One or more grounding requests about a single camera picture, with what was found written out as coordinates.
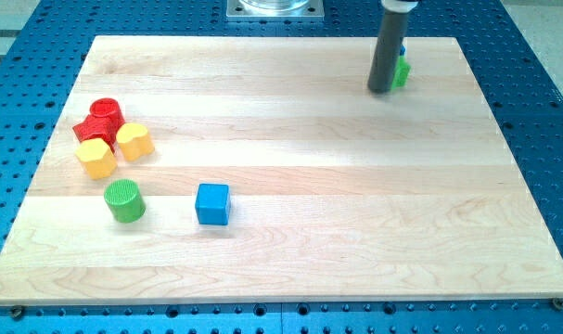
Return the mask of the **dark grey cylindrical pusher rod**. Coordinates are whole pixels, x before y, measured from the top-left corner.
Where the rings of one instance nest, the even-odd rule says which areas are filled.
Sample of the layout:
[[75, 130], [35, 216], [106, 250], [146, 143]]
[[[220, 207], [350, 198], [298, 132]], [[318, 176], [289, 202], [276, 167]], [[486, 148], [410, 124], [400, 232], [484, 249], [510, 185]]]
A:
[[408, 16], [408, 13], [384, 10], [367, 81], [368, 89], [374, 93], [387, 93], [392, 88]]

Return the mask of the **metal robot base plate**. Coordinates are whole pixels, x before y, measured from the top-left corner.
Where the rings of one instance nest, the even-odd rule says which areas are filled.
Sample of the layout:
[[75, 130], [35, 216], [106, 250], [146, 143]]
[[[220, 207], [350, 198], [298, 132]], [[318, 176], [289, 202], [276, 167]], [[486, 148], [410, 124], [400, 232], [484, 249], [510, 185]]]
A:
[[322, 19], [323, 0], [226, 0], [229, 19]]

